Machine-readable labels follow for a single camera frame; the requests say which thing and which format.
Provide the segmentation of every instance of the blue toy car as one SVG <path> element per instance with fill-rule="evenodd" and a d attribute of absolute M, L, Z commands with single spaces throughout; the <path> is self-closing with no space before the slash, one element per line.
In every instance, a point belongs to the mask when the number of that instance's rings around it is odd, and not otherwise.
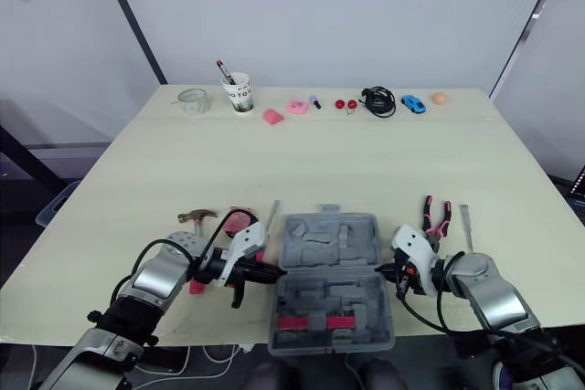
<path fill-rule="evenodd" d="M 400 102 L 406 105 L 413 113 L 424 113 L 427 110 L 424 104 L 420 102 L 420 99 L 413 95 L 404 95 Z"/>

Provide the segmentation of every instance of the pink pliers handle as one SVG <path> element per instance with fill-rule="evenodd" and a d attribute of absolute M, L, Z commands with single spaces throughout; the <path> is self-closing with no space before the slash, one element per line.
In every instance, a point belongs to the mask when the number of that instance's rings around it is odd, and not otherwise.
<path fill-rule="evenodd" d="M 445 201 L 442 221 L 437 228 L 433 228 L 432 226 L 431 203 L 432 195 L 427 195 L 424 200 L 424 208 L 422 211 L 422 230 L 424 230 L 424 233 L 427 235 L 434 234 L 437 237 L 446 237 L 449 230 L 449 224 L 451 223 L 451 201 Z"/>

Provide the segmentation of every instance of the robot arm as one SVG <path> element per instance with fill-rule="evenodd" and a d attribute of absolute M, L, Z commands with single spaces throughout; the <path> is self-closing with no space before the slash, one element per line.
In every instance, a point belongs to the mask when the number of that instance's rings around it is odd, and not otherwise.
<path fill-rule="evenodd" d="M 550 346 L 554 341 L 542 331 L 534 312 L 518 290 L 500 275 L 489 256 L 468 253 L 439 259 L 425 237 L 407 225 L 396 233 L 392 247 L 394 262 L 378 271 L 390 281 L 399 279 L 402 297 L 408 288 L 417 294 L 437 296 L 444 278 L 444 291 L 470 302 L 488 342 L 515 379 L 515 389 L 540 388 L 533 384 L 543 382 L 550 389 L 585 389 L 576 372 L 559 360 L 558 353 L 543 352 L 526 343 L 528 339 Z M 465 335 L 448 333 L 462 339 Z"/>
<path fill-rule="evenodd" d="M 258 221 L 239 232 L 229 250 L 215 248 L 211 255 L 202 254 L 207 242 L 193 233 L 176 232 L 167 239 L 193 259 L 203 258 L 194 279 L 203 283 L 218 279 L 222 286 L 234 285 L 234 308 L 241 303 L 246 280 L 274 283 L 284 273 L 247 258 L 264 246 L 264 227 Z M 191 269 L 183 252 L 163 245 L 129 278 L 106 312 L 88 315 L 96 326 L 83 334 L 40 389 L 130 389 L 124 374 L 133 369 L 145 344 L 154 346 L 158 342 L 154 329 L 191 279 Z"/>

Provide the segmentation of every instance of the pliers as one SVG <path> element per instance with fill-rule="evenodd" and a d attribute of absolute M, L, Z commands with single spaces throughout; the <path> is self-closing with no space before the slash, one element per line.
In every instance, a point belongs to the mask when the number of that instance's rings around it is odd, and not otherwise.
<path fill-rule="evenodd" d="M 432 196 L 427 195 L 422 211 L 422 230 L 431 243 L 432 251 L 437 253 L 439 251 L 439 241 L 442 237 L 447 236 L 447 229 L 449 228 L 449 223 L 451 223 L 451 201 L 445 201 L 442 221 L 436 228 L 432 226 L 431 203 Z"/>

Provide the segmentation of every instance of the white cup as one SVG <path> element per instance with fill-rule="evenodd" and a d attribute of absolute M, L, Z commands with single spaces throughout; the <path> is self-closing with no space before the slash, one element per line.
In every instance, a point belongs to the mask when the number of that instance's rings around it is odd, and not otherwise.
<path fill-rule="evenodd" d="M 240 113 L 245 113 L 254 108 L 254 101 L 250 90 L 250 77 L 242 72 L 231 72 L 231 77 L 234 79 L 235 85 L 229 84 L 225 78 L 221 79 L 228 98 L 234 110 Z"/>

